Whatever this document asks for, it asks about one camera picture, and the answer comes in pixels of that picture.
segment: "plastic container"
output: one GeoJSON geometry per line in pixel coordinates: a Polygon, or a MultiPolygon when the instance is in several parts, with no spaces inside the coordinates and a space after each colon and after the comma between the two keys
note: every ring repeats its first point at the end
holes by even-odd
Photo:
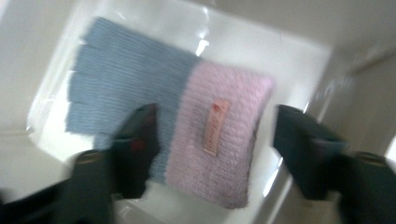
{"type": "MultiPolygon", "coordinates": [[[[377,73],[396,71],[389,63],[395,60],[389,42],[396,36],[391,22],[396,19],[395,9],[390,0],[379,7],[341,0],[0,1],[0,187],[12,189],[8,200],[44,188],[63,178],[70,156],[92,147],[91,137],[66,133],[64,119],[69,104],[68,79],[80,37],[100,16],[205,59],[270,74],[276,82],[258,132],[246,209],[227,210],[149,183],[144,198],[117,206],[120,221],[331,220],[332,203],[313,209],[290,191],[292,180],[272,149],[276,105],[311,113],[350,140],[351,150],[359,148],[373,128],[391,140],[396,123],[388,121],[394,117],[373,115],[376,110],[368,107],[386,113],[377,101],[395,92],[390,83],[395,84],[396,79],[384,76],[389,83],[384,88],[380,81],[375,81],[371,90],[363,87],[373,82],[377,73]],[[369,12],[374,8],[380,13],[371,17],[369,12]],[[375,97],[365,101],[367,95],[375,97]],[[370,123],[361,127],[364,116],[370,123]],[[301,212],[293,212],[284,220],[290,208],[301,212]]],[[[384,102],[394,103],[390,98],[384,102]]],[[[379,136],[373,140],[373,144],[383,145],[379,154],[385,154],[387,140],[379,136]]]]}

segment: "knitted swatch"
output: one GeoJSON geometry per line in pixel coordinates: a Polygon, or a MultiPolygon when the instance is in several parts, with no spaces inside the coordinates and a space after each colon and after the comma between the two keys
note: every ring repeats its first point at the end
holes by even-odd
{"type": "Polygon", "coordinates": [[[271,78],[201,62],[192,71],[177,116],[166,183],[227,208],[248,203],[248,172],[255,131],[268,101],[271,78]],[[206,122],[215,102],[228,102],[217,151],[204,151],[206,122]]]}
{"type": "Polygon", "coordinates": [[[163,182],[181,94],[200,59],[103,18],[84,40],[70,80],[66,130],[92,134],[94,148],[107,149],[134,110],[158,103],[162,150],[151,178],[163,182]]]}

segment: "pink label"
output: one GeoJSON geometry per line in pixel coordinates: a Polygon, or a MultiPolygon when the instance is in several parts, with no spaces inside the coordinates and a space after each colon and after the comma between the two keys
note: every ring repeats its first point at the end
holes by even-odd
{"type": "Polygon", "coordinates": [[[204,152],[216,157],[218,154],[219,137],[225,116],[230,108],[230,103],[226,100],[217,100],[212,105],[209,117],[207,118],[204,152]]]}

